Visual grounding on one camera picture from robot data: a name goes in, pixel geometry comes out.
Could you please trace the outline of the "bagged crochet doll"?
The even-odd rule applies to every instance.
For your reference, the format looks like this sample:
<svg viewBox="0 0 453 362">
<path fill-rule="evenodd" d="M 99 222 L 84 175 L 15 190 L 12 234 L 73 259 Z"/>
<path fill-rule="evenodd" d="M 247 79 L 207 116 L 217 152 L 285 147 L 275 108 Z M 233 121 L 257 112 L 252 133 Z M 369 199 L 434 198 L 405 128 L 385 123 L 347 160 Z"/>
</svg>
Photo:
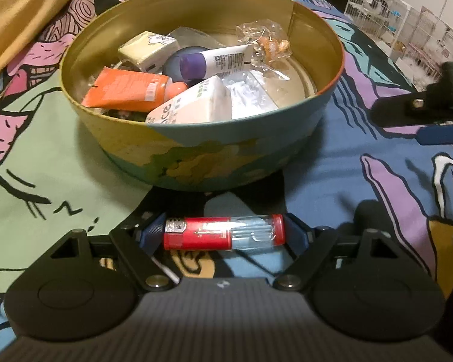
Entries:
<svg viewBox="0 0 453 362">
<path fill-rule="evenodd" d="M 291 42 L 287 33 L 276 22 L 263 19 L 237 25 L 238 42 L 254 48 L 257 61 L 271 65 L 292 55 Z"/>
</svg>

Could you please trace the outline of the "white cardboard box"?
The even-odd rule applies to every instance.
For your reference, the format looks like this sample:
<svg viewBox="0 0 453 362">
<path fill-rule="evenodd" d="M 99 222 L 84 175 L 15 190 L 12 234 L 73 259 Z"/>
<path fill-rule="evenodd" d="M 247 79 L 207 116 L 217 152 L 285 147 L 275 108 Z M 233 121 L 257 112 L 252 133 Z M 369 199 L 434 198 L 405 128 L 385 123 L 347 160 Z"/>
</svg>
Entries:
<svg viewBox="0 0 453 362">
<path fill-rule="evenodd" d="M 232 120 L 231 92 L 214 75 L 149 112 L 146 124 L 192 124 Z"/>
</svg>

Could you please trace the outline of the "clear box of floss picks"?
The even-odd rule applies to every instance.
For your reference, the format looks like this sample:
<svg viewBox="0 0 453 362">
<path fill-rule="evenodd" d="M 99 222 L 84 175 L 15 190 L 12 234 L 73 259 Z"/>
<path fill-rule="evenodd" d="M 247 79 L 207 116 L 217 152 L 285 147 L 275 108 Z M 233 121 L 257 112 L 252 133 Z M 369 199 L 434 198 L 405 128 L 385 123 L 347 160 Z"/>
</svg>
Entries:
<svg viewBox="0 0 453 362">
<path fill-rule="evenodd" d="M 233 119 L 243 119 L 265 114 L 278 107 L 262 84 L 250 71 L 238 71 L 222 78 L 231 93 Z"/>
</svg>

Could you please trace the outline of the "colourful cartoon print blanket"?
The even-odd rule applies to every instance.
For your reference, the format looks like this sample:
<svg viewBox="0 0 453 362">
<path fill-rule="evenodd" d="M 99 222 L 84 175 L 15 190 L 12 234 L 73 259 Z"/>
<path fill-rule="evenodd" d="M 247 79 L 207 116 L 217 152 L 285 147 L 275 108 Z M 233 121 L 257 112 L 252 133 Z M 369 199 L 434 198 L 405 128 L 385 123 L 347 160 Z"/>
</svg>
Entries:
<svg viewBox="0 0 453 362">
<path fill-rule="evenodd" d="M 71 229 L 107 234 L 148 186 L 106 157 L 59 87 L 59 64 L 101 12 L 126 0 L 69 0 L 0 71 L 0 353 L 14 341 L 5 291 Z M 320 10 L 346 50 L 346 69 L 322 121 L 285 169 L 208 198 L 201 211 L 292 212 L 307 224 L 359 221 L 389 232 L 453 288 L 453 148 L 416 142 L 416 129 L 379 129 L 367 116 L 377 97 L 410 84 L 373 41 L 325 0 Z"/>
</svg>

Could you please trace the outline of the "round colourful metal tin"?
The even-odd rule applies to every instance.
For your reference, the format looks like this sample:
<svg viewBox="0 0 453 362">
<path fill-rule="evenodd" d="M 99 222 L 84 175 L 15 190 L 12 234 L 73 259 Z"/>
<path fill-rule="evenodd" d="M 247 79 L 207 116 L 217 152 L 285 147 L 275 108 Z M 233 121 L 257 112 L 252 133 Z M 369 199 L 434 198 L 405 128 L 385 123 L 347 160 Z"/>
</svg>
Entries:
<svg viewBox="0 0 453 362">
<path fill-rule="evenodd" d="M 195 125 L 153 125 L 97 114 L 82 105 L 91 76 L 116 60 L 138 33 L 185 25 L 231 34 L 238 24 L 270 19 L 286 31 L 294 67 L 316 95 L 289 97 L 281 110 Z M 130 176 L 173 190 L 230 190 L 274 173 L 302 150 L 320 122 L 345 66 L 345 50 L 320 10 L 296 0 L 127 0 L 97 16 L 67 49 L 63 93 L 82 126 Z"/>
</svg>

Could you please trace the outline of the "white tube purple cap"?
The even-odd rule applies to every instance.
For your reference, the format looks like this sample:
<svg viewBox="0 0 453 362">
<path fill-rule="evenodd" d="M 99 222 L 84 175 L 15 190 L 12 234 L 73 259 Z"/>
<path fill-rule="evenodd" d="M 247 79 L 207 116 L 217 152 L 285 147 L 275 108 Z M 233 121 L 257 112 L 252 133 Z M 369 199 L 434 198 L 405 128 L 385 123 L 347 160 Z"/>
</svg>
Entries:
<svg viewBox="0 0 453 362">
<path fill-rule="evenodd" d="M 254 48 L 249 44 L 189 53 L 180 58 L 179 69 L 188 81 L 228 75 L 249 69 L 253 54 Z"/>
</svg>

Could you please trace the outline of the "orange tube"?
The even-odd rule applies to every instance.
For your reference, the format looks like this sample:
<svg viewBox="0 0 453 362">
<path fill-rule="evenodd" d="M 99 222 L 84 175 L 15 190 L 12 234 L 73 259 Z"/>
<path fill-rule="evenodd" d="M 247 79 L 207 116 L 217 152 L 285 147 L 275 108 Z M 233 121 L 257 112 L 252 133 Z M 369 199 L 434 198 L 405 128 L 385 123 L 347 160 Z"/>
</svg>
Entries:
<svg viewBox="0 0 453 362">
<path fill-rule="evenodd" d="M 165 75 L 104 67 L 82 100 L 94 109 L 148 113 L 188 89 Z"/>
</svg>

